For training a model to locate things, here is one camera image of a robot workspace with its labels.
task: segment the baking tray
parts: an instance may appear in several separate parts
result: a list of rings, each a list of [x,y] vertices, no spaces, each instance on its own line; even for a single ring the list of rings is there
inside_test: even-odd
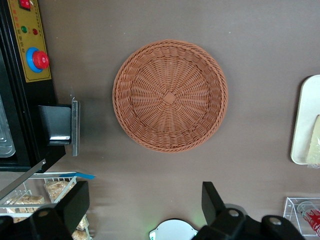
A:
[[[318,115],[320,115],[320,75],[314,75],[307,78],[301,87],[291,148],[291,159],[296,164],[308,164],[306,157]]]

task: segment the control panel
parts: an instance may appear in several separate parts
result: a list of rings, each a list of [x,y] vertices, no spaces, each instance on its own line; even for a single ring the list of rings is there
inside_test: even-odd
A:
[[[27,83],[51,79],[37,0],[7,0]]]

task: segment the round wicker basket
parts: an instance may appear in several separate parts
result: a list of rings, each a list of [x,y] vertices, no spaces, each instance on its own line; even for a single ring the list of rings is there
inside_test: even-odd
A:
[[[155,151],[177,153],[209,139],[227,109],[228,88],[218,63],[179,40],[150,43],[120,68],[113,107],[124,131]]]

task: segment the food tray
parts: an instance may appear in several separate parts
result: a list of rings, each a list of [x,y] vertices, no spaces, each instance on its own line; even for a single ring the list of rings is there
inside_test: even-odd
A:
[[[320,115],[320,75],[307,78],[300,92],[295,129],[292,140],[291,159],[296,164],[306,165],[312,132]]]
[[[218,63],[201,47],[162,40],[134,52],[113,86],[113,107],[140,145],[176,153],[195,148],[219,128],[228,88]]]

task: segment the black oven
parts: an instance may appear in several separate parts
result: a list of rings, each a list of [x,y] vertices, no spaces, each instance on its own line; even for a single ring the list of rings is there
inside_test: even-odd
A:
[[[0,19],[0,171],[44,172],[79,149],[79,105],[57,106],[37,0],[1,0]]]

